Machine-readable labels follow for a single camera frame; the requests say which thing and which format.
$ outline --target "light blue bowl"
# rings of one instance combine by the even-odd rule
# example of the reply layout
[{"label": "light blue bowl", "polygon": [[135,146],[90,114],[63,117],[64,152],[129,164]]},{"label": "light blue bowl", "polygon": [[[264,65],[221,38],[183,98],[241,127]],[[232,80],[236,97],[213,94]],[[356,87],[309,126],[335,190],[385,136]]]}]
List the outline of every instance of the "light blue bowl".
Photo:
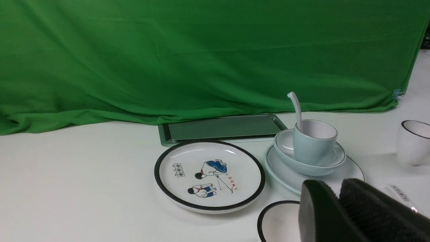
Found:
[{"label": "light blue bowl", "polygon": [[274,139],[274,148],[281,161],[294,171],[308,176],[325,176],[332,173],[338,166],[343,164],[346,155],[343,148],[336,143],[333,150],[322,157],[321,166],[314,166],[295,160],[293,146],[294,129],[279,132]]}]

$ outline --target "cup rim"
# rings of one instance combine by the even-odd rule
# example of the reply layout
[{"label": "cup rim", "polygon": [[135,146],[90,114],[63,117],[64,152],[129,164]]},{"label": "cup rim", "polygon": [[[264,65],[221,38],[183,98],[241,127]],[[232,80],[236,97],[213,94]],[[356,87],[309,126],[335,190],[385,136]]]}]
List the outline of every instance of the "cup rim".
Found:
[{"label": "cup rim", "polygon": [[416,136],[419,136],[419,137],[421,137],[421,138],[425,138],[425,139],[430,140],[430,137],[425,137],[425,136],[419,135],[419,134],[417,134],[417,133],[414,133],[414,132],[410,131],[408,128],[406,128],[405,123],[406,123],[406,122],[408,122],[408,121],[414,121],[414,122],[422,123],[422,124],[425,124],[425,125],[428,125],[428,126],[430,126],[430,124],[426,124],[426,123],[424,123],[424,122],[417,121],[417,120],[404,120],[404,121],[402,122],[402,127],[403,127],[406,131],[408,131],[408,132],[410,132],[411,134],[414,134],[414,135],[416,135]]},{"label": "cup rim", "polygon": [[257,231],[258,231],[258,236],[259,236],[259,238],[260,238],[260,240],[262,242],[266,242],[266,238],[264,237],[264,234],[263,234],[263,219],[264,219],[264,216],[266,215],[266,213],[270,209],[272,209],[272,208],[274,208],[274,207],[276,207],[278,205],[281,205],[281,204],[291,204],[291,203],[292,204],[299,204],[300,205],[299,201],[283,200],[283,201],[277,201],[277,202],[271,203],[271,204],[267,205],[261,211],[261,213],[260,213],[260,215],[258,216],[258,219],[257,219]]},{"label": "cup rim", "polygon": [[333,137],[331,137],[331,138],[325,138],[325,139],[315,138],[315,137],[309,136],[309,135],[304,134],[303,132],[301,132],[301,131],[298,129],[298,127],[297,127],[297,123],[296,123],[296,124],[295,124],[295,126],[294,126],[294,127],[295,127],[294,129],[297,129],[297,131],[299,131],[301,134],[303,134],[303,135],[304,135],[304,136],[306,136],[306,137],[309,137],[309,138],[311,138],[311,139],[316,139],[316,140],[331,140],[331,139],[336,138],[336,137],[338,136],[338,130],[337,130],[335,127],[333,127],[333,125],[331,125],[331,124],[329,124],[329,123],[323,122],[323,121],[321,121],[321,120],[316,120],[316,119],[303,119],[302,121],[305,121],[305,120],[317,121],[317,122],[320,122],[320,123],[326,124],[326,125],[328,125],[328,126],[330,126],[330,127],[334,128],[334,129],[335,129],[335,131],[336,131],[336,134],[335,134]]}]

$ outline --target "bowl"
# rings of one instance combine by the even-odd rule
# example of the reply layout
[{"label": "bowl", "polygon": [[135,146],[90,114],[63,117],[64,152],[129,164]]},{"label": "bowl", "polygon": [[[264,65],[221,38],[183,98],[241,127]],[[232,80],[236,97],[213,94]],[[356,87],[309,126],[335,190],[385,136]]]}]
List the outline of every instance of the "bowl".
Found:
[{"label": "bowl", "polygon": [[257,220],[257,232],[260,241],[300,241],[299,208],[298,201],[279,201],[265,207]]},{"label": "bowl", "polygon": [[273,142],[273,146],[281,161],[292,170],[308,176],[325,176],[332,173],[345,161],[345,151],[337,142],[333,149],[321,158],[322,162],[319,166],[297,161],[294,157],[293,133],[294,129],[283,130],[275,136]]}]

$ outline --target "plate rim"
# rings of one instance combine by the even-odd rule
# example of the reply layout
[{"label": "plate rim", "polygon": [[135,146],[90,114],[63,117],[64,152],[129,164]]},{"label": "plate rim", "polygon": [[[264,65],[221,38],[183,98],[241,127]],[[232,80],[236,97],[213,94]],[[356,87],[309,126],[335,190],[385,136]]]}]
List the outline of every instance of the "plate rim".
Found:
[{"label": "plate rim", "polygon": [[266,215],[266,213],[270,209],[272,209],[278,205],[281,205],[281,204],[299,204],[300,205],[300,202],[294,201],[294,200],[282,200],[282,201],[273,202],[273,203],[267,205],[265,208],[263,208],[263,210],[260,212],[260,215],[258,216],[258,219],[257,219],[257,232],[258,232],[258,236],[259,236],[261,242],[266,242],[266,238],[263,235],[263,219],[264,219],[264,216]]},{"label": "plate rim", "polygon": [[[249,156],[254,163],[257,165],[259,171],[260,171],[260,175],[261,175],[261,180],[260,180],[260,185],[258,186],[257,190],[255,193],[253,193],[249,198],[238,202],[236,204],[233,205],[228,205],[228,206],[219,206],[219,207],[209,207],[209,206],[202,206],[202,205],[196,205],[190,202],[187,202],[185,200],[180,199],[179,197],[175,196],[173,193],[171,193],[166,186],[163,184],[163,182],[161,181],[161,177],[160,177],[160,166],[161,163],[163,162],[164,158],[173,150],[182,147],[182,146],[186,146],[186,145],[190,145],[190,144],[194,144],[194,143],[217,143],[217,144],[222,144],[222,145],[227,145],[227,146],[231,146],[234,147],[240,151],[242,151],[243,153],[245,153],[247,156]],[[258,161],[257,158],[255,158],[251,153],[249,153],[248,151],[246,151],[245,149],[242,149],[236,145],[230,144],[230,143],[226,143],[226,142],[222,142],[222,141],[218,141],[218,140],[208,140],[208,141],[195,141],[195,142],[185,142],[185,143],[181,143],[178,145],[175,145],[173,147],[170,147],[169,149],[167,149],[165,152],[163,152],[163,154],[160,155],[160,157],[157,159],[157,162],[155,163],[154,166],[154,176],[155,176],[155,181],[157,182],[158,187],[171,199],[173,199],[175,202],[180,203],[186,207],[190,207],[193,209],[199,209],[199,210],[205,210],[205,211],[224,211],[224,210],[230,210],[230,209],[235,209],[235,208],[239,208],[242,207],[246,204],[248,204],[249,202],[253,201],[254,199],[256,199],[261,192],[264,189],[264,186],[266,184],[266,174],[264,173],[264,169],[263,166],[261,165],[261,163]]]},{"label": "plate rim", "polygon": [[[298,195],[301,195],[301,191],[300,190],[297,190],[297,189],[291,187],[290,185],[288,185],[287,183],[285,183],[284,181],[282,181],[277,175],[275,175],[275,173],[269,167],[269,161],[268,161],[267,155],[269,154],[269,151],[270,151],[271,148],[275,148],[273,144],[271,144],[267,148],[266,152],[264,153],[264,166],[266,167],[267,172],[273,177],[273,179],[275,179],[277,182],[279,182],[283,187],[285,187],[286,189],[288,189],[288,190],[290,190],[290,191],[292,191],[292,192],[294,192],[294,193],[296,193]],[[346,157],[348,157],[352,162],[354,162],[354,164],[360,169],[360,172],[361,172],[361,174],[363,176],[363,182],[366,182],[366,177],[365,177],[364,172],[361,169],[361,167],[350,156],[345,155],[345,160],[346,160]]]}]

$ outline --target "white plate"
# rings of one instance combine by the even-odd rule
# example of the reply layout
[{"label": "white plate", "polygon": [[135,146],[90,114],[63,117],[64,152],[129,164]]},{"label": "white plate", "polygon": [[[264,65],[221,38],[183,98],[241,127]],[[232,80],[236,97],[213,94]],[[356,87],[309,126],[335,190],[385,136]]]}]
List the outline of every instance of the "white plate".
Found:
[{"label": "white plate", "polygon": [[298,201],[274,202],[261,211],[257,231],[262,242],[300,242]]},{"label": "white plate", "polygon": [[263,167],[254,156],[220,141],[169,148],[158,158],[154,175],[160,189],[179,206],[206,214],[242,209],[265,185]]},{"label": "white plate", "polygon": [[332,190],[339,195],[342,181],[347,178],[357,178],[364,181],[364,174],[360,167],[348,156],[344,163],[332,173],[321,176],[307,176],[293,171],[286,166],[275,151],[273,145],[269,146],[264,155],[264,165],[273,178],[289,190],[301,194],[301,185],[305,180],[320,180],[325,182]]}]

